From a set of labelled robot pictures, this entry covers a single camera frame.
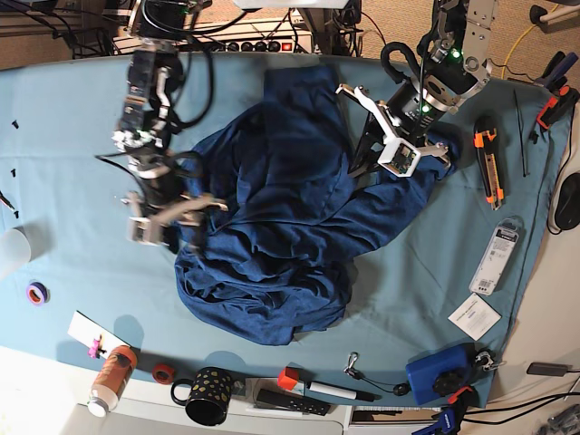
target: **bottle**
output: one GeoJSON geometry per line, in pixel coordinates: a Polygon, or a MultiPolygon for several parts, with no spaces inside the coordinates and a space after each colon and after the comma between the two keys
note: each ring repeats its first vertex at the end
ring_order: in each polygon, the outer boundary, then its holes
{"type": "Polygon", "coordinates": [[[92,383],[88,405],[92,415],[104,417],[117,407],[136,366],[137,356],[129,346],[112,350],[92,383]]]}

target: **red tape roll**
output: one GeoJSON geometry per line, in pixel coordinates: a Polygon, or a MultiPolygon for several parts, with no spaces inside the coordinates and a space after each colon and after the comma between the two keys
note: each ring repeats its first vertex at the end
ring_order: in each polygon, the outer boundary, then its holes
{"type": "Polygon", "coordinates": [[[175,377],[175,369],[167,364],[157,364],[153,367],[153,379],[162,385],[171,385],[175,377]]]}

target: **white paper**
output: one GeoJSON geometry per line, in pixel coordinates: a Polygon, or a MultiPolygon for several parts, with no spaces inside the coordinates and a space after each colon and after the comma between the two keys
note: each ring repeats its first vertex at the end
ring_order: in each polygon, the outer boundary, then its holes
{"type": "Polygon", "coordinates": [[[496,324],[501,315],[478,295],[471,295],[449,319],[473,340],[479,340],[496,324]]]}
{"type": "Polygon", "coordinates": [[[129,346],[123,340],[116,337],[106,329],[101,328],[91,319],[85,317],[78,311],[72,316],[68,334],[77,342],[81,342],[88,348],[92,347],[93,340],[101,338],[102,358],[107,358],[109,352],[117,346],[129,346]]]}

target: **marker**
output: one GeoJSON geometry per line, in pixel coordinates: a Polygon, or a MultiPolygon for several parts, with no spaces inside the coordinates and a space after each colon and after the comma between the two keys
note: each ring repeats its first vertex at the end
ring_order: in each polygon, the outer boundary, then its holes
{"type": "Polygon", "coordinates": [[[343,397],[352,401],[374,401],[376,397],[365,391],[346,390],[345,388],[334,387],[320,382],[306,382],[305,387],[311,392],[320,392],[330,396],[343,397]]]}

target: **polka dot mug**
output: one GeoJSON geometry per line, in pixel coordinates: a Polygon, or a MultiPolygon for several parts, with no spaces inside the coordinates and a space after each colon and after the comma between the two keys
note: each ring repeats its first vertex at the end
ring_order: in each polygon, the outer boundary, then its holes
{"type": "Polygon", "coordinates": [[[218,367],[201,369],[195,379],[179,379],[171,387],[171,399],[180,406],[193,421],[202,426],[217,426],[226,420],[227,406],[232,397],[234,382],[232,375],[218,367]],[[186,400],[175,397],[180,385],[191,387],[186,400]]]}

